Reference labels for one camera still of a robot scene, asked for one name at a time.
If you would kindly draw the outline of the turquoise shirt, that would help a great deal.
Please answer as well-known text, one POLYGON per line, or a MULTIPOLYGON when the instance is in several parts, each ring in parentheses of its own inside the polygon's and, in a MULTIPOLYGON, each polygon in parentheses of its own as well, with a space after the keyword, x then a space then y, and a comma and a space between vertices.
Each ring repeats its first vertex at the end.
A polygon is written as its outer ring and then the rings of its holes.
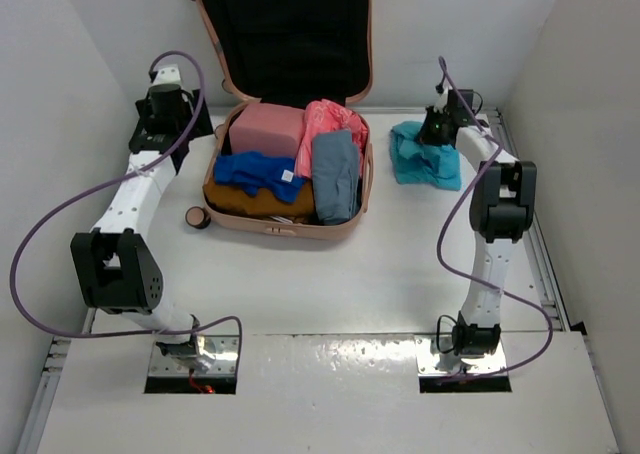
POLYGON ((462 186, 460 156, 451 146, 433 146, 418 141, 422 124, 403 121, 390 131, 390 159, 400 185, 429 184, 459 191, 462 186))

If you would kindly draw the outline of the pink toiletry box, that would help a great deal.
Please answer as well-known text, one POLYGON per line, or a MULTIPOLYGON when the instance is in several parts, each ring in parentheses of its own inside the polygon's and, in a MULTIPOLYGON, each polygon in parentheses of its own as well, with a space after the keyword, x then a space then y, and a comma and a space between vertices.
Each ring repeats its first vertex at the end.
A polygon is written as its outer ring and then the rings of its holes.
POLYGON ((231 151, 294 158, 304 133, 303 121, 303 109, 270 103, 249 104, 230 125, 231 151))

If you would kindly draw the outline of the blue shirt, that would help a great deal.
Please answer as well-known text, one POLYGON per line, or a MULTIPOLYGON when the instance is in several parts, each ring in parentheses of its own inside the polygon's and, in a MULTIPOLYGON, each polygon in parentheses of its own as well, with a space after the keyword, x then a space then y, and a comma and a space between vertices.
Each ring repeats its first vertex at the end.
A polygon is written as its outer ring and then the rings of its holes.
POLYGON ((279 201, 292 204, 305 185, 294 173, 295 162, 288 157, 268 157, 256 151, 219 156, 213 168, 218 185, 241 188, 255 197, 267 189, 279 201))

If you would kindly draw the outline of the brown shorts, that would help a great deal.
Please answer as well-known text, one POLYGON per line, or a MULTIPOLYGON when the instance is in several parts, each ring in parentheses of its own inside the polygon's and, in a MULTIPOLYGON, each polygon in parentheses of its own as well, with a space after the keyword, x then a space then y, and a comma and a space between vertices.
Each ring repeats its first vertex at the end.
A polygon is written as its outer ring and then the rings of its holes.
POLYGON ((239 187, 223 186, 208 181, 203 186, 208 205, 221 213, 251 218, 279 216, 307 219, 315 215, 313 187, 310 181, 302 185, 292 203, 279 200, 269 189, 259 188, 254 196, 239 187))

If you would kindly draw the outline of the grey garment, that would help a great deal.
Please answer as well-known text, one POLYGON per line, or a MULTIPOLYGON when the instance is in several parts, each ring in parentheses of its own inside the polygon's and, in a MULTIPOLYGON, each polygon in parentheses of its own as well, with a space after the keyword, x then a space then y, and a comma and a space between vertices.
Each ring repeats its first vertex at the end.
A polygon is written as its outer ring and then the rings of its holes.
POLYGON ((358 209, 360 153, 350 130, 317 135, 312 141, 312 184, 316 214, 324 225, 351 220, 358 209))

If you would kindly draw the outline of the coral patterned garment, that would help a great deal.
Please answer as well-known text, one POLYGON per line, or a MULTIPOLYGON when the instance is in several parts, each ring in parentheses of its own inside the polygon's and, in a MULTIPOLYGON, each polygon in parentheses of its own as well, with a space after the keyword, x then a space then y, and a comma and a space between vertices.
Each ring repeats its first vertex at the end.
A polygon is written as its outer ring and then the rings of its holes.
POLYGON ((312 101, 303 116, 302 139, 295 158, 294 174, 311 177, 312 142, 319 134, 349 130, 352 141, 360 151, 360 173, 363 173, 364 153, 369 141, 369 127, 353 110, 328 99, 312 101))

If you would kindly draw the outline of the pink suitcase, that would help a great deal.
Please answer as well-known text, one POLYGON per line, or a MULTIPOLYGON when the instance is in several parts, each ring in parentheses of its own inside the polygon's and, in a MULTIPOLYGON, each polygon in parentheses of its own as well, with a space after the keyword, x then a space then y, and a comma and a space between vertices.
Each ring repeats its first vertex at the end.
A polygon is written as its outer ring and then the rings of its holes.
POLYGON ((317 99, 351 106, 373 82, 372 0, 191 0, 211 39, 225 90, 239 100, 215 129, 217 162, 229 129, 262 101, 304 107, 317 99))

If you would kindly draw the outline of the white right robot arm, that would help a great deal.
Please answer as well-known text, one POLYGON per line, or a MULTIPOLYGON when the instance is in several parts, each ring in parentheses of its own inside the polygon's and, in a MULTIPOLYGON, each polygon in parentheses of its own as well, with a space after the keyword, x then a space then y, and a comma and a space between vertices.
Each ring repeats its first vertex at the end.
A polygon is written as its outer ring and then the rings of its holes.
POLYGON ((469 205, 475 254, 467 297, 454 319, 444 354, 493 354, 501 335, 501 299, 510 256, 533 222, 537 167, 520 161, 493 138, 471 110, 473 92, 440 87, 426 108, 418 139, 426 146, 449 146, 476 172, 469 205))

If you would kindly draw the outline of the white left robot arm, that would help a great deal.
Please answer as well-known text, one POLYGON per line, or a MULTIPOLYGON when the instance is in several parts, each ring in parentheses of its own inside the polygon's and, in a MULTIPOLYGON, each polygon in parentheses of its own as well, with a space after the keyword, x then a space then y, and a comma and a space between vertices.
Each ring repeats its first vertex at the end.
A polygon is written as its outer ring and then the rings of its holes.
POLYGON ((127 172, 92 229, 71 240, 84 303, 152 331, 165 356, 196 353, 198 320, 164 294, 163 274, 145 238, 160 200, 178 175, 198 127, 197 90, 152 86, 137 101, 140 119, 129 142, 127 172))

